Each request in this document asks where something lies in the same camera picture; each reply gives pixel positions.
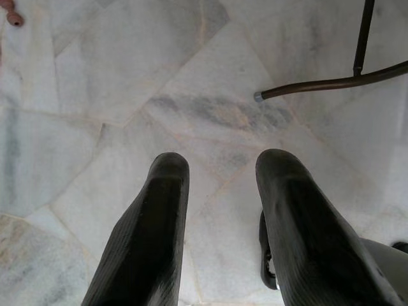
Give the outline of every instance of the marble floor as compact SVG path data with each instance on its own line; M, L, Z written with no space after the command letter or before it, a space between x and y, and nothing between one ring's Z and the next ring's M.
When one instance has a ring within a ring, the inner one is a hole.
M156 155L191 191L179 305L282 304L259 276L255 161L296 154L363 237L408 240L408 78L262 104L352 73L363 0L18 0L0 11L0 305L79 305ZM407 60L378 0L365 71Z

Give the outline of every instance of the metal bar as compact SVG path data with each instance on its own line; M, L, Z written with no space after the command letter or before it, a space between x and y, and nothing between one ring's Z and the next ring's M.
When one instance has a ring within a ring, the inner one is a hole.
M358 36L356 57L354 59L353 71L355 77L361 75L361 72L363 71L368 35L370 33L372 14L374 12L374 3L375 0L365 0L363 17L361 19L360 35Z
M395 78L397 76L399 77L400 75L406 73L408 73L408 61L401 62L400 64L379 71L367 73L366 75L285 85L274 89L270 89L268 91L257 92L255 93L254 97L255 101L261 102L265 99L283 96L284 94L294 94L296 92L327 91L332 89L357 87L376 82L381 82L384 80L388 80L390 78Z

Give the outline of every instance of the floor tile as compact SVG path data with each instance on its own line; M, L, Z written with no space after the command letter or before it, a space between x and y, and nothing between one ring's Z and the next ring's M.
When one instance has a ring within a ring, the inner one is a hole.
M25 217L48 204L91 160L100 126L4 109L0 212Z
M183 265L181 270L180 291L178 304L194 305L199 304L200 296L197 291L197 281L189 247L184 244Z
M98 268L99 261L92 256L84 247L82 248L82 253L84 254L84 260L87 265L87 282L88 286L91 284L92 279L94 278L94 274L96 269Z
M0 215L0 304L79 305L87 290L81 247Z
M142 188L154 158L163 152L178 152L189 162L187 220L220 187L217 177L148 115L138 114L125 130L105 126L97 156L52 205L95 258Z
M402 128L407 104L406 83L404 77L387 81L310 124L322 141L383 191L392 190L394 184L393 159L402 161L401 152L397 150L403 150L400 144L405 137ZM392 194L389 196L389 201L397 200Z
M261 152L252 147L234 146L212 140L186 136L179 136L178 139L183 146L207 163L223 181L229 180Z
M25 26L4 26L1 36L0 105L58 113L57 80L46 0L22 0Z
M220 0L170 0L189 11L199 14L202 18L213 22L226 22L228 17L225 7L220 3Z
M389 205L375 185L303 127L291 126L283 135L282 148L299 158L358 234Z
M363 237L386 245L408 241L408 210L389 207L366 227Z
M264 289L259 275L259 215L262 211L255 179L255 160L191 221L187 243L204 302L250 301ZM280 293L269 294L270 303Z
M36 210L26 217L25 221L50 235L60 238L61 240L67 240L71 237L69 231L60 220L58 220L48 206Z
M251 28L264 18L289 10L299 0L221 0L231 19Z
M226 21L171 1L112 3L56 59L60 112L124 124Z
M228 24L145 109L176 134L260 146L293 119L283 100L254 102L269 82L240 28Z
M54 54L59 55L102 12L95 0L51 0L51 31Z
M363 1L301 1L275 18L254 25L250 38L274 85L351 77L362 10ZM364 73L406 60L406 24L406 18L389 1L375 3ZM299 119L308 123L377 86L290 94L284 98Z

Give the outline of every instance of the terracotta pot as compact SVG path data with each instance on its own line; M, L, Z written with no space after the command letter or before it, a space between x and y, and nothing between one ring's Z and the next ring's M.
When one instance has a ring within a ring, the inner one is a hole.
M15 11L9 11L7 13L7 21L15 27L21 27L24 24L24 19Z
M13 0L0 0L0 6L7 11L13 11L15 7Z

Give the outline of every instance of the red object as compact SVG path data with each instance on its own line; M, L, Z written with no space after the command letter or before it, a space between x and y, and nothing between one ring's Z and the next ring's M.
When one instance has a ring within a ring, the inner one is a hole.
M21 27L24 19L15 10L14 0L0 0L0 6L7 11L7 21L15 27Z

